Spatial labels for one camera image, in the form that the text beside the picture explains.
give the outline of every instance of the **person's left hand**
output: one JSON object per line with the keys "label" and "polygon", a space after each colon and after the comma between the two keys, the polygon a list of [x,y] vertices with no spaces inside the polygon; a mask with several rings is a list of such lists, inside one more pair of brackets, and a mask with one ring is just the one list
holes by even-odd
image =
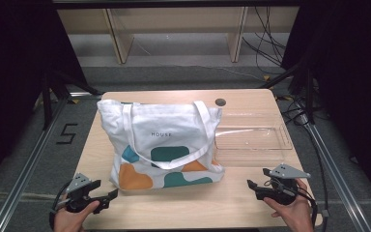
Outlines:
{"label": "person's left hand", "polygon": [[94,201],[86,206],[86,208],[84,208],[79,213],[68,212],[65,208],[60,209],[55,216],[53,231],[84,232],[84,228],[82,226],[83,221],[86,219],[87,216],[95,211],[99,203],[99,201]]}

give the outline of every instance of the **hand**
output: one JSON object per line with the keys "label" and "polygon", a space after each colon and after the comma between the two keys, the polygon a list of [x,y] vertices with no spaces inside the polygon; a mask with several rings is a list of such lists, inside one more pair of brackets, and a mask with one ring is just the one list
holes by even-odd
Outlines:
{"label": "hand", "polygon": [[[300,192],[306,194],[304,190],[307,190],[306,184],[296,179]],[[288,227],[294,232],[310,232],[313,231],[311,222],[311,216],[309,211],[309,203],[306,198],[298,195],[293,203],[290,205],[281,205],[268,197],[264,198],[264,202],[267,203],[271,208],[275,210],[271,216],[273,218],[282,217]]]}
{"label": "hand", "polygon": [[98,207],[99,201],[90,203],[79,213],[68,212],[60,209],[55,216],[54,232],[84,232],[83,221]]}

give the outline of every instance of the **gray floor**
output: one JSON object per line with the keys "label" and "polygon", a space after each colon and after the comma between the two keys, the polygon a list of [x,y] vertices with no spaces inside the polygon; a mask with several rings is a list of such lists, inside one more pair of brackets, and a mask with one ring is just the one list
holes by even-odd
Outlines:
{"label": "gray floor", "polygon": [[[275,35],[280,42],[286,43],[288,35]],[[258,44],[254,35],[246,39],[253,45]],[[225,89],[257,88],[266,73],[261,70],[282,72],[266,59],[258,57],[243,43],[240,61],[231,63],[225,35],[221,34],[170,34],[138,35],[130,51],[128,62],[121,66],[116,63],[112,44],[108,35],[71,36],[89,84],[102,91],[135,91],[164,89]],[[264,47],[272,53],[270,47]],[[276,96],[287,96],[290,79],[275,86]],[[80,91],[71,87],[72,92]],[[96,98],[79,98],[77,103],[68,103],[60,112],[46,146],[37,160],[33,175],[27,181],[20,201],[11,214],[6,231],[50,231],[47,223],[48,209],[60,186],[74,173],[84,142],[96,113]],[[291,101],[277,101],[280,110],[286,111]],[[355,198],[361,212],[371,228],[371,185],[357,164],[349,161],[349,149],[328,119],[324,111],[316,114],[316,127],[323,137],[329,155]],[[61,132],[65,124],[68,132],[76,134],[73,143],[58,144],[65,141]],[[38,106],[28,127],[19,138],[14,152],[0,166],[0,210],[8,194],[22,172],[39,141],[43,127],[43,108]],[[324,208],[324,189],[317,154],[312,146],[311,137],[301,126],[287,125],[294,146],[305,171],[312,174],[310,186],[320,209]],[[338,186],[325,166],[328,189],[327,231],[357,231],[349,207],[344,204]],[[287,228],[266,228],[260,231],[288,231]]]}

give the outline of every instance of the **black stand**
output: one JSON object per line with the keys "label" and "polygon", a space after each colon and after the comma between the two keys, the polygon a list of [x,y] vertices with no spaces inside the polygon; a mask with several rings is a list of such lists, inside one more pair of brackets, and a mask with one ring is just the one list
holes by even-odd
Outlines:
{"label": "black stand", "polygon": [[71,96],[68,88],[66,88],[65,83],[72,84],[79,87],[82,90],[89,92],[92,95],[102,95],[100,92],[89,85],[68,76],[67,74],[59,71],[49,70],[43,74],[42,78],[42,96],[43,96],[43,108],[44,108],[44,126],[47,126],[52,121],[52,107],[50,102],[50,90],[56,95],[59,100],[66,100]]}
{"label": "black stand", "polygon": [[306,91],[305,111],[309,123],[315,124],[313,119],[313,75],[312,70],[318,60],[328,51],[330,41],[336,30],[337,22],[340,19],[342,11],[344,11],[342,0],[337,0],[332,4],[321,20],[318,28],[312,36],[309,47],[305,50],[300,61],[285,73],[277,76],[272,81],[267,82],[260,88],[271,88],[289,76],[293,76],[293,80],[289,86],[289,92],[293,95],[300,93],[302,88]]}

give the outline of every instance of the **blue shape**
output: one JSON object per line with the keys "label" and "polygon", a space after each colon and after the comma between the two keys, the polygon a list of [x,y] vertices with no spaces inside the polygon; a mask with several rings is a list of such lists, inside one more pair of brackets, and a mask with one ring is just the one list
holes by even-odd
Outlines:
{"label": "blue shape", "polygon": [[122,157],[123,159],[127,160],[130,163],[134,163],[140,160],[140,157],[137,154],[135,154],[133,150],[131,150],[129,145],[123,152]]}
{"label": "blue shape", "polygon": [[213,180],[209,177],[203,177],[195,181],[187,181],[182,172],[172,172],[164,177],[164,187],[180,187],[180,186],[191,186],[198,184],[212,183]]}

